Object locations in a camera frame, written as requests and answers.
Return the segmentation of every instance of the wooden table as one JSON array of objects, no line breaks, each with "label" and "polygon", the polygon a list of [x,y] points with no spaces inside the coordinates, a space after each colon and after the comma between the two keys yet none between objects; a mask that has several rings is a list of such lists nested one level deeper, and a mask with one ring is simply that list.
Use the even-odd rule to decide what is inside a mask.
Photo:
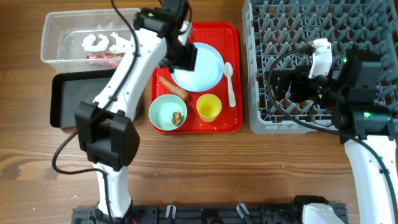
[{"label": "wooden table", "polygon": [[[147,111],[135,122],[141,137],[130,165],[135,205],[236,205],[289,202],[322,195],[347,204],[359,223],[351,167],[339,139],[323,133],[256,135],[249,128],[247,60],[242,1],[191,0],[194,21],[226,21],[239,31],[244,124],[232,134],[165,136],[150,126]],[[118,7],[159,7],[155,0],[117,2]],[[49,12],[110,8],[100,0],[15,0],[0,4],[0,223],[70,223],[72,209],[99,199],[94,173],[58,175],[51,167],[67,137],[49,124],[55,70],[40,60]],[[91,167],[74,139],[58,160],[62,169]]]}]

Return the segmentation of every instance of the green light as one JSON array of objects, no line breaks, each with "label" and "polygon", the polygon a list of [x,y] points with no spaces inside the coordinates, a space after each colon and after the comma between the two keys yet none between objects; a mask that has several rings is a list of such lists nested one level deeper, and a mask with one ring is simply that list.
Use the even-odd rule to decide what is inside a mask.
[{"label": "green light", "polygon": [[369,112],[364,112],[364,113],[363,113],[363,116],[364,116],[365,118],[368,118],[368,117],[372,116],[372,114],[369,113]]}]

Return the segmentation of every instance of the spoon handle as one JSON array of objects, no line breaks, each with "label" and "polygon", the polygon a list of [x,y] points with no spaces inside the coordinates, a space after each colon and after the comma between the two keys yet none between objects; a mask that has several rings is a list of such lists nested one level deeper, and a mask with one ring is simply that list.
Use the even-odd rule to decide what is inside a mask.
[{"label": "spoon handle", "polygon": [[232,80],[230,77],[226,77],[228,81],[228,101],[229,101],[229,106],[230,107],[235,107],[236,106],[236,101],[235,101],[235,93],[234,93],[234,88],[232,87]]}]

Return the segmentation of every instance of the mint green bowl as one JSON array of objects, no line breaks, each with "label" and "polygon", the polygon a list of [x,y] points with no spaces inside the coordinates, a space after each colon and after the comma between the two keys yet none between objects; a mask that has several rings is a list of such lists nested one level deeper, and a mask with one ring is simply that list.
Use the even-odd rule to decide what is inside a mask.
[{"label": "mint green bowl", "polygon": [[[182,124],[176,126],[173,124],[173,113],[182,114]],[[184,124],[187,118],[187,106],[185,102],[176,95],[162,95],[156,98],[149,108],[149,119],[152,124],[163,131],[173,131]]]}]

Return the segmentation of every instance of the light blue plate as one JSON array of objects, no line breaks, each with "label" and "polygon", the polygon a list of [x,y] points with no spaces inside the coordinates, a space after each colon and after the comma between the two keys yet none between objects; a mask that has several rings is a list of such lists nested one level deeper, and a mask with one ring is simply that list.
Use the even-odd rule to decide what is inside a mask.
[{"label": "light blue plate", "polygon": [[224,74],[224,60],[218,51],[203,43],[194,43],[198,49],[194,71],[175,69],[173,80],[187,91],[206,91],[221,80]]},{"label": "light blue plate", "polygon": [[173,124],[173,113],[179,112],[182,114],[182,124],[187,118],[187,106],[181,98],[176,95],[162,95],[156,98],[149,108],[149,119],[152,124],[163,131],[172,131],[179,126]]}]

